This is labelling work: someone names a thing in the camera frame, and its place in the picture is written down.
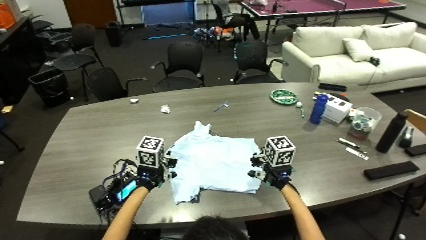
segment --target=gray table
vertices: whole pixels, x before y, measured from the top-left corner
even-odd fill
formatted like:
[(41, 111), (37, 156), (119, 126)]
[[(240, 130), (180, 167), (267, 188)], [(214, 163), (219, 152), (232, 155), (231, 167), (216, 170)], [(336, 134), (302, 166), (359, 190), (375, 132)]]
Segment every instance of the gray table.
[[(271, 90), (280, 88), (298, 94), (304, 119), (294, 106), (280, 106), (268, 99)], [(290, 138), (296, 146), (292, 182), (311, 209), (367, 197), (424, 177), (426, 157), (416, 157), (411, 159), (420, 167), (416, 173), (376, 182), (363, 178), (363, 169), (409, 160), (396, 146), (387, 154), (373, 150), (395, 112), (371, 94), (348, 91), (355, 106), (368, 106), (383, 115), (368, 140), (356, 141), (345, 136), (347, 123), (335, 126), (322, 122), (314, 126), (307, 122), (315, 90), (310, 83), (219, 86), (143, 95), (134, 105), (124, 98), (71, 108), (41, 155), (17, 220), (97, 225), (87, 190), (110, 175), (113, 162), (134, 159), (134, 147), (143, 135), (162, 137), (168, 147), (192, 129), (196, 120), (210, 123), (220, 136), (254, 138), (259, 146), (270, 136)], [(212, 113), (224, 101), (230, 108)], [(170, 114), (159, 112), (163, 104), (170, 106)], [(339, 137), (361, 145), (368, 152), (367, 161), (344, 151), (335, 142)], [(424, 136), (416, 131), (413, 145), (423, 143)], [(251, 220), (287, 212), (279, 192), (264, 185), (256, 194), (203, 191), (199, 203), (174, 205), (170, 185), (164, 184), (148, 194), (134, 221), (147, 228), (171, 227), (206, 214)]]

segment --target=apriltag cube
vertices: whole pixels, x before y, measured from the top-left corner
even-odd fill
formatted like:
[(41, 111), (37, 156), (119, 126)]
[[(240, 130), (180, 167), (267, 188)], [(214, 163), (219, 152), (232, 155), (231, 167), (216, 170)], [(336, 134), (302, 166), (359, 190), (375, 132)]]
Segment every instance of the apriltag cube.
[(291, 164), (295, 146), (286, 136), (267, 138), (263, 151), (271, 167), (280, 167)]
[(158, 168), (163, 157), (163, 139), (143, 136), (135, 151), (138, 164), (147, 168)]

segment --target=cup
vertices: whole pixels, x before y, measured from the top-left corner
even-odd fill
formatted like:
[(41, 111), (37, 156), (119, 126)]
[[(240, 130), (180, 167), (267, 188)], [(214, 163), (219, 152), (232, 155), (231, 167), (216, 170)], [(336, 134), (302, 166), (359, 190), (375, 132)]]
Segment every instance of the cup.
[(368, 107), (359, 107), (355, 110), (347, 133), (359, 140), (365, 140), (381, 119), (381, 114)]

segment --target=sofa cushion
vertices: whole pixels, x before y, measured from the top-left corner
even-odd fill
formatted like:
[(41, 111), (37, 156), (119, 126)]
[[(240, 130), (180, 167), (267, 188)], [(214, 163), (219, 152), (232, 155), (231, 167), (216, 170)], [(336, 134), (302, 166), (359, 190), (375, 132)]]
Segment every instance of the sofa cushion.
[(360, 34), (361, 27), (298, 27), (291, 42), (310, 57), (320, 57), (343, 54), (341, 39)]
[(316, 57), (312, 61), (319, 65), (318, 80), (323, 83), (367, 84), (379, 82), (381, 77), (381, 71), (375, 71), (371, 63), (353, 62), (345, 54)]
[(355, 62), (367, 61), (372, 57), (372, 49), (364, 40), (355, 38), (343, 38), (343, 44), (348, 56)]
[(426, 54), (411, 48), (388, 48), (373, 51), (380, 59), (381, 82), (426, 76)]
[(387, 28), (377, 26), (361, 26), (361, 28), (360, 39), (365, 40), (368, 46), (376, 50), (407, 47), (412, 40), (416, 24), (407, 22)]

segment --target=hair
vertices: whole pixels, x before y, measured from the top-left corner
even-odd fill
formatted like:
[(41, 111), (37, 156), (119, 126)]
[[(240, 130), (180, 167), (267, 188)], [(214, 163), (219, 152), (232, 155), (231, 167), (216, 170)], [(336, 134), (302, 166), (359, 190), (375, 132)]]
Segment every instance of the hair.
[(247, 240), (240, 230), (219, 216), (203, 216), (183, 234), (182, 240)]

